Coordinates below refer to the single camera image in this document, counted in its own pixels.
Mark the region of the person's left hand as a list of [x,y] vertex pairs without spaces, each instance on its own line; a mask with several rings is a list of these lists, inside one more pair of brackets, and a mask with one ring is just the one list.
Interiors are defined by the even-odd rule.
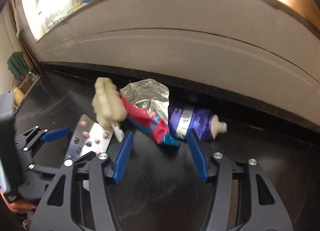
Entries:
[[3,191],[1,190],[1,196],[9,208],[10,211],[12,211],[15,214],[25,214],[28,210],[36,210],[37,206],[30,203],[29,201],[25,199],[19,199],[15,202],[8,202],[7,199],[5,198]]

